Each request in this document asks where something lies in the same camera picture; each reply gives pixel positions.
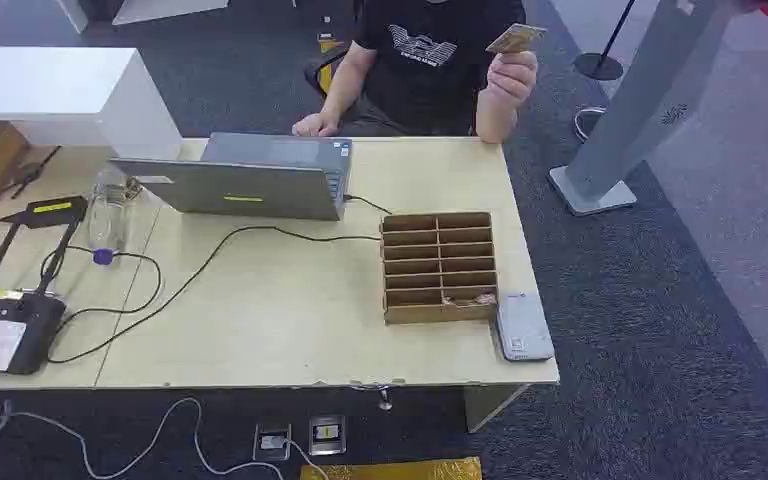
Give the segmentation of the person's left hand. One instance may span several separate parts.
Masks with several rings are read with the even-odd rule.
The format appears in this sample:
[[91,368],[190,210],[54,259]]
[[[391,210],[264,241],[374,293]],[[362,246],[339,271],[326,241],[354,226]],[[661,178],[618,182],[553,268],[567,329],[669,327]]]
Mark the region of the person's left hand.
[[485,92],[507,107],[518,109],[530,97],[538,69],[532,51],[497,54],[487,71]]

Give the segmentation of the person's right hand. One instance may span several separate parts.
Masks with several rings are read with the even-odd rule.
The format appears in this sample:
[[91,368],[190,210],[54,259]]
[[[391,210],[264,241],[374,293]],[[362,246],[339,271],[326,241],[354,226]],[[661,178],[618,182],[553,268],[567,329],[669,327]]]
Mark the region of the person's right hand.
[[299,137],[330,137],[339,130],[339,118],[331,114],[312,113],[297,121],[291,133]]

